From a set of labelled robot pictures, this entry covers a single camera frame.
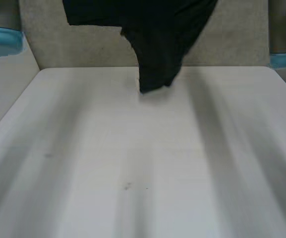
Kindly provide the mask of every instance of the small dark spot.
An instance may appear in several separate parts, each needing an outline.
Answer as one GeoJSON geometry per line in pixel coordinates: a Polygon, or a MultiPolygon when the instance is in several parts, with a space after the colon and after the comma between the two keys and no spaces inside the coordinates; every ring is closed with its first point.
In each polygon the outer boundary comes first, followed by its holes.
{"type": "Polygon", "coordinates": [[[124,190],[129,190],[131,188],[132,183],[128,182],[124,188],[124,190]]]}

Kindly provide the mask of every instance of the black garment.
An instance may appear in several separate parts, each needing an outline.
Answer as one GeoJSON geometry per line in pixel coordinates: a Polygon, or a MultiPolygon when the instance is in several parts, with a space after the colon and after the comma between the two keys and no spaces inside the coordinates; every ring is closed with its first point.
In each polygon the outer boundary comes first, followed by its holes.
{"type": "Polygon", "coordinates": [[[121,26],[135,50],[140,91],[171,86],[217,0],[63,0],[70,25],[121,26]]]}

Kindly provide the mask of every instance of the light blue plastic part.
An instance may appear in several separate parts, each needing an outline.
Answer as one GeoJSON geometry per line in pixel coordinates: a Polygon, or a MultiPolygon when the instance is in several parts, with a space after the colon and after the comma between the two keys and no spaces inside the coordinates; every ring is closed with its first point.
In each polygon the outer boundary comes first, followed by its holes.
{"type": "Polygon", "coordinates": [[[286,54],[271,54],[271,67],[272,68],[285,68],[286,67],[286,54]]]}
{"type": "Polygon", "coordinates": [[[23,51],[23,33],[0,28],[0,57],[17,55],[23,51]]]}

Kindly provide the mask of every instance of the beige wall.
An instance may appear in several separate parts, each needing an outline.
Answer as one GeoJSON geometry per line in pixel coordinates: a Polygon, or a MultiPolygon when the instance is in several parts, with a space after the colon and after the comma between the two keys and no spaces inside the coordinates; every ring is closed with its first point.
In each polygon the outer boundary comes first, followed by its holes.
{"type": "MultiPolygon", "coordinates": [[[[69,26],[62,0],[20,0],[24,31],[41,68],[135,66],[119,28],[69,26]]],[[[268,0],[220,0],[185,65],[267,65],[268,0]]]]}

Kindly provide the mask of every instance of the table surface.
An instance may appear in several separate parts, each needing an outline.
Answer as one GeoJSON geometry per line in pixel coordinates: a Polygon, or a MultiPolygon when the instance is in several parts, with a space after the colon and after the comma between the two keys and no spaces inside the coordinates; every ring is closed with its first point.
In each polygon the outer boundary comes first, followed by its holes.
{"type": "Polygon", "coordinates": [[[286,238],[286,84],[265,67],[42,70],[0,122],[0,238],[286,238]]]}

